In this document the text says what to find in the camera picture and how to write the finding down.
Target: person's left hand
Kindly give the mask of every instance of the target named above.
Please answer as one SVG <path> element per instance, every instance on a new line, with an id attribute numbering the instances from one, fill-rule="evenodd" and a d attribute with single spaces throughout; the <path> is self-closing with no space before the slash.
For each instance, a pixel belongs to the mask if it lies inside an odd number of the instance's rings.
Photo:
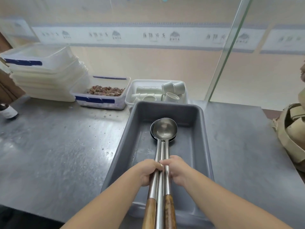
<path id="1" fill-rule="evenodd" d="M 153 159 L 146 159 L 134 165 L 132 169 L 140 175 L 141 185 L 148 186 L 150 174 L 152 174 L 156 169 L 163 170 L 163 166 Z"/>

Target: gray bin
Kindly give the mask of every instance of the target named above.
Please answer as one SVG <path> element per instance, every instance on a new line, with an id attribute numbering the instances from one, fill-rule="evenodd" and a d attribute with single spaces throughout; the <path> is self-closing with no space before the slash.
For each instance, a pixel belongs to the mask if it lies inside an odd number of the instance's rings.
<path id="1" fill-rule="evenodd" d="M 190 104 L 140 101 L 132 109 L 101 192 L 133 165 L 147 158 L 154 159 L 156 141 L 150 135 L 150 126 L 163 117 L 173 119 L 178 125 L 177 136 L 170 142 L 170 155 L 182 157 L 191 167 L 214 180 L 202 109 Z M 183 187 L 172 181 L 171 190 L 177 224 L 210 225 Z M 128 211 L 131 216 L 144 217 L 147 194 L 148 187 L 141 187 Z"/>

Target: beige wall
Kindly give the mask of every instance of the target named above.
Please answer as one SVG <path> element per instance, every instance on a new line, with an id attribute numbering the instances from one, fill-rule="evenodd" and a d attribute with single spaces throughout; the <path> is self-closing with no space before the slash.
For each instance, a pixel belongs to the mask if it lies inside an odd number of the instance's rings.
<path id="1" fill-rule="evenodd" d="M 232 23 L 240 0 L 3 0 L 0 15 L 37 23 L 209 22 Z M 275 24 L 304 24 L 304 0 L 254 0 L 246 23 L 268 29 L 254 53 L 231 53 L 213 101 L 281 110 L 303 88 L 299 68 L 305 56 L 259 54 Z M 171 49 L 73 47 L 96 74 L 176 79 L 190 97 L 203 100 L 221 52 Z"/>

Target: person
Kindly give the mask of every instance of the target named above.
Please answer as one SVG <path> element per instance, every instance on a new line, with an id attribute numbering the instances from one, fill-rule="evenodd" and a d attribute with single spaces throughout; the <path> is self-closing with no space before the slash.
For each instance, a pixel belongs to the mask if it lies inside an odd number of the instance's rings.
<path id="1" fill-rule="evenodd" d="M 147 159 L 131 167 L 111 186 L 82 208 L 62 229 L 117 229 L 141 186 L 149 185 L 155 169 L 169 165 L 173 181 L 183 186 L 218 229 L 291 228 L 265 210 L 242 199 L 187 165 L 176 155 L 160 163 Z"/>

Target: metal table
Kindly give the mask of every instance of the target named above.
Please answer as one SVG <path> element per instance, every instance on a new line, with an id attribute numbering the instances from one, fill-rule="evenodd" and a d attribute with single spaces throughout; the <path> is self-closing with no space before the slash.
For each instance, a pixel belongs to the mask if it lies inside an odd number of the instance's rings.
<path id="1" fill-rule="evenodd" d="M 191 103 L 204 109 L 215 181 L 303 228 L 305 185 L 261 108 Z M 100 193 L 129 110 L 26 96 L 13 107 L 20 117 L 0 120 L 0 204 L 65 222 Z"/>

